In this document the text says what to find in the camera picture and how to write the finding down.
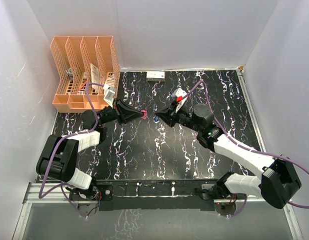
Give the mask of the pink strap keyring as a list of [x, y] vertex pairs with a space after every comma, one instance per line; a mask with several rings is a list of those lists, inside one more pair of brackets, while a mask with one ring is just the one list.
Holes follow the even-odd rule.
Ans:
[[147, 111], [142, 110], [142, 113], [143, 113], [143, 116], [141, 118], [145, 120], [147, 118]]

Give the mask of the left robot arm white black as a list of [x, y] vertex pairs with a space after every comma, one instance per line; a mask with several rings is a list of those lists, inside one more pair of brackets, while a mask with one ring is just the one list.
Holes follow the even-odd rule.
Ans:
[[77, 168], [78, 153], [106, 139], [107, 128], [103, 124], [117, 121], [122, 125], [146, 115], [145, 110], [130, 107], [121, 99], [115, 99], [112, 106], [99, 111], [86, 110], [82, 114], [82, 131], [65, 136], [52, 134], [47, 138], [36, 173], [74, 187], [88, 200], [95, 198], [98, 187], [91, 175]]

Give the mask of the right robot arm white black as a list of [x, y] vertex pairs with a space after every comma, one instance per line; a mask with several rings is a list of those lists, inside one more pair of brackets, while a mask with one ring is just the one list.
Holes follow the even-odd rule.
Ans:
[[154, 114], [171, 128], [180, 124], [196, 131], [196, 139], [204, 148], [233, 160], [253, 173], [240, 175], [228, 171], [213, 186], [201, 190], [211, 199], [227, 199], [233, 194], [253, 195], [262, 197], [274, 208], [282, 209], [302, 186], [292, 163], [280, 157], [256, 153], [239, 141], [231, 141], [215, 123], [207, 104], [199, 103], [192, 113], [188, 113], [174, 101]]

